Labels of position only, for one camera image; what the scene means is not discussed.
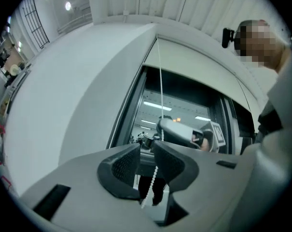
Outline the person's right hand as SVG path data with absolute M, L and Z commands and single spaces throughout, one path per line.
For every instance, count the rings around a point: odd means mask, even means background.
M 201 134 L 192 134 L 191 142 L 194 145 L 197 145 L 197 148 L 202 151 L 210 151 L 210 143 L 204 135 Z

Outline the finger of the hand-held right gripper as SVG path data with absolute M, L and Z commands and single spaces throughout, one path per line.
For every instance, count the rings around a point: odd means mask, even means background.
M 204 134 L 201 130 L 194 129 L 171 119 L 160 119 L 157 124 L 157 132 L 163 135 L 163 140 L 169 143 L 200 149 Z

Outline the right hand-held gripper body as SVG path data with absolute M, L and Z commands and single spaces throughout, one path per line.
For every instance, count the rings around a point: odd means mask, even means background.
M 222 129 L 218 123 L 209 121 L 204 126 L 202 126 L 200 130 L 203 132 L 204 137 L 207 138 L 210 143 L 209 152 L 218 153 L 220 147 L 226 145 Z

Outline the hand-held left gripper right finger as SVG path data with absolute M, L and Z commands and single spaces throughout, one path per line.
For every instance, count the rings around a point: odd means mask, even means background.
M 235 156 L 157 141 L 154 158 L 169 186 L 166 232 L 241 232 L 253 215 L 248 188 L 255 150 Z

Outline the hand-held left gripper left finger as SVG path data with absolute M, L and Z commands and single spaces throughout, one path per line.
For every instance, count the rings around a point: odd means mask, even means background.
M 133 187 L 139 161 L 138 144 L 73 158 L 32 185 L 20 202 L 44 232 L 158 232 Z

